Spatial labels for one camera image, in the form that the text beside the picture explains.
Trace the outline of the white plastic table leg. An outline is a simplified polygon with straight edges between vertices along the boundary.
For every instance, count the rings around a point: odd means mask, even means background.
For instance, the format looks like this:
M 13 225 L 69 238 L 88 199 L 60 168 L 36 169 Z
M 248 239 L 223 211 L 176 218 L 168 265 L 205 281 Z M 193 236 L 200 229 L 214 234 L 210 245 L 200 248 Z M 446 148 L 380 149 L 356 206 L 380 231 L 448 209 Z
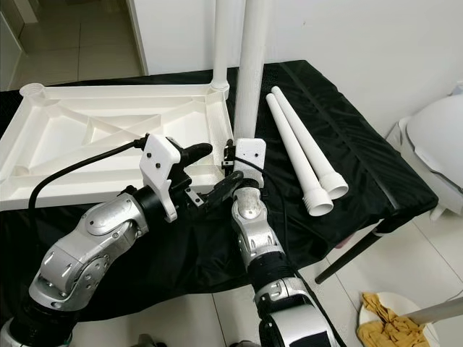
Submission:
M 294 132 L 294 136 L 297 137 L 299 145 L 303 149 L 305 156 L 307 156 L 318 182 L 320 182 L 320 187 L 327 191 L 328 198 L 336 200 L 346 195 L 349 192 L 347 182 L 340 173 L 335 171 L 327 156 L 321 151 L 320 145 L 315 141 L 314 136 L 305 128 L 304 123 L 299 118 L 298 113 L 295 112 L 286 95 L 278 86 L 271 87 L 271 93 L 281 106 L 281 110 L 284 112 L 292 132 Z
M 282 111 L 280 103 L 272 93 L 268 93 L 265 99 L 280 132 L 292 168 L 294 168 L 295 175 L 297 175 L 308 214 L 311 217 L 321 217 L 328 214 L 333 210 L 334 203 L 328 198 L 327 192 L 322 189 L 303 148 L 299 145 L 297 136 L 295 136 L 285 113 Z
M 213 36 L 213 76 L 211 89 L 227 96 L 229 43 L 231 43 L 232 17 L 234 7 L 229 0 L 215 0 L 214 36 Z
M 245 0 L 234 109 L 236 139 L 254 138 L 273 0 Z

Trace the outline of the white plastic table top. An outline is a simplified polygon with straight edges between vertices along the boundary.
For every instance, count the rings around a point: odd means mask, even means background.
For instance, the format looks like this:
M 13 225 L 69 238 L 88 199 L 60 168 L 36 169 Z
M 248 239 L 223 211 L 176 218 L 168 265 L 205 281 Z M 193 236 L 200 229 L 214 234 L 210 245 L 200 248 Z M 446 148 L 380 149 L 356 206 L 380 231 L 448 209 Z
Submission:
M 183 148 L 210 143 L 211 155 L 189 165 L 192 190 L 210 192 L 225 173 L 234 136 L 226 96 L 206 84 L 46 87 L 32 83 L 0 139 L 0 208 L 27 207 L 47 176 L 147 134 Z

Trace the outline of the black metal table leg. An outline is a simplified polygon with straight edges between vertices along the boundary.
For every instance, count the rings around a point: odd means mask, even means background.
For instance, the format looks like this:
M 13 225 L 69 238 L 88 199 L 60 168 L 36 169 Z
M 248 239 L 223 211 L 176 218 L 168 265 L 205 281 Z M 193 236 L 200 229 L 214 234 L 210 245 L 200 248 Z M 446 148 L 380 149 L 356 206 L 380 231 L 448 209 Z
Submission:
M 338 259 L 331 263 L 327 268 L 324 268 L 324 271 L 321 271 L 320 275 L 317 275 L 314 280 L 314 284 L 322 284 L 325 280 L 331 277 L 331 275 L 337 274 L 337 272 L 349 264 L 354 258 L 362 254 L 362 252 L 367 251 L 371 245 L 383 238 L 383 235 L 379 231 L 379 227 L 374 227 L 371 229 L 368 234 L 364 235 L 363 238 L 357 244 L 350 247 L 344 254 L 342 254 Z

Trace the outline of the black table cloth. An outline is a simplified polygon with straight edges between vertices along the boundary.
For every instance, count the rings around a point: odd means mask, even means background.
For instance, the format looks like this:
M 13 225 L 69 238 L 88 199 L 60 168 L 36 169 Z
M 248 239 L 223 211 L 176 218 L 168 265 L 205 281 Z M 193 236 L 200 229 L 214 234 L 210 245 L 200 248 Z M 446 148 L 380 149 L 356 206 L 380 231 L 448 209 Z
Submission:
M 278 86 L 303 119 L 349 192 L 322 217 L 305 211 L 294 169 L 267 106 L 259 108 L 257 136 L 268 150 L 274 179 L 263 199 L 269 222 L 286 239 L 287 257 L 307 267 L 327 257 L 350 234 L 370 226 L 385 231 L 436 206 L 438 198 L 396 149 L 368 124 L 337 86 L 305 60 L 268 63 L 262 92 Z M 229 202 L 200 219 L 159 222 L 106 272 L 82 314 L 83 322 L 135 314 L 187 294 L 212 294 L 247 286 Z M 88 205 L 38 207 L 37 229 L 26 210 L 0 214 L 0 307 L 3 320 L 20 307 L 51 245 L 76 227 Z

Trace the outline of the yellow crumpled cloth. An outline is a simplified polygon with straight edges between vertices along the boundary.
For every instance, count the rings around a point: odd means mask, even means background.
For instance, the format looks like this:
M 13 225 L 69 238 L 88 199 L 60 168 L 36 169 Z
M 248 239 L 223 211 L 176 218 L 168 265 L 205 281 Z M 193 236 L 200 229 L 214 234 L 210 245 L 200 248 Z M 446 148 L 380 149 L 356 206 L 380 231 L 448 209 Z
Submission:
M 363 292 L 358 340 L 364 347 L 431 347 L 427 326 L 406 316 L 418 309 L 394 292 Z

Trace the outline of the white door frame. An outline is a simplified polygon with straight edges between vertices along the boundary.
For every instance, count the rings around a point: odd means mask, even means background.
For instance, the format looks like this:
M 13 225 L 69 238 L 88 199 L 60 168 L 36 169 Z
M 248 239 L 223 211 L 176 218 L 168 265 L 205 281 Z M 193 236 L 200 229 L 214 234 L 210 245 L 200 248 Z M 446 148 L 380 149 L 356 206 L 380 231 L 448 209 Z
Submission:
M 145 76 L 148 75 L 149 68 L 148 61 L 146 61 L 145 58 L 145 46 L 143 46 L 143 36 L 140 27 L 139 16 L 137 14 L 137 7 L 135 4 L 135 0 L 125 0 L 125 2 L 130 17 L 130 22 L 132 23 L 132 32 L 133 36 L 135 37 L 135 46 L 137 49 L 138 60 L 141 66 L 141 73 L 142 76 Z

